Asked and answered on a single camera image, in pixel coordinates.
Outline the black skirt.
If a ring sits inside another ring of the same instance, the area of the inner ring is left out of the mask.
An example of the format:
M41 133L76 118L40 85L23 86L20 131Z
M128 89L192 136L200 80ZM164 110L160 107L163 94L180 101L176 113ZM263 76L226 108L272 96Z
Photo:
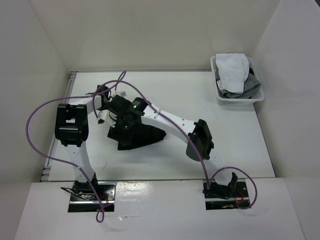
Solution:
M130 128L110 127L107 137L118 142L118 151L142 148L162 141L167 133L157 127L136 124Z

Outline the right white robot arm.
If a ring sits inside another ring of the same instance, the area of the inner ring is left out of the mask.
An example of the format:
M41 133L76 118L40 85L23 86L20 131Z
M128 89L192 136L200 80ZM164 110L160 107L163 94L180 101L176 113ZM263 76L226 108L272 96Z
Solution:
M185 154L200 162L206 171L217 172L215 183L207 180L204 193L228 199L237 190L238 176L224 168L214 152L212 134L206 121L187 120L163 111L141 97L129 101L116 95L106 104L114 114L108 137L118 142L119 150L131 150L158 143L171 134L186 144Z

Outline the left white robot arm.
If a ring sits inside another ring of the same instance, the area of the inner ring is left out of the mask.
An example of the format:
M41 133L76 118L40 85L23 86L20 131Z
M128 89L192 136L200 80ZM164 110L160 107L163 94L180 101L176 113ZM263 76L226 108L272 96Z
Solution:
M61 103L57 107L55 138L67 151L73 167L75 180L72 188L65 191L82 200L96 200L100 188L96 173L91 167L86 140L89 137L88 115L102 109L110 99L108 87L97 86L98 93L80 97L70 103Z

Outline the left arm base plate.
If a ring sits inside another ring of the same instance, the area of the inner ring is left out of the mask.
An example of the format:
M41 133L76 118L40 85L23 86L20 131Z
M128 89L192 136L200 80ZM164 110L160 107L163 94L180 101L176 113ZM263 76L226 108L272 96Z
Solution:
M98 181L95 185L98 198L90 186L81 189L79 185L76 187L76 183L74 183L72 187L61 187L61 189L70 194L69 213L95 213L100 209L98 199L102 202L105 212L113 212L115 209L115 182Z

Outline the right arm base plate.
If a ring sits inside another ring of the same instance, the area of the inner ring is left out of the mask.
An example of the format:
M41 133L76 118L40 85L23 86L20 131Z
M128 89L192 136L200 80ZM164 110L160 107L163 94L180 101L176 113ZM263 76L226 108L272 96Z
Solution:
M216 182L212 182L207 189L207 183L204 181L202 193L206 210L239 209L251 204L246 182L242 179L236 183L234 191Z

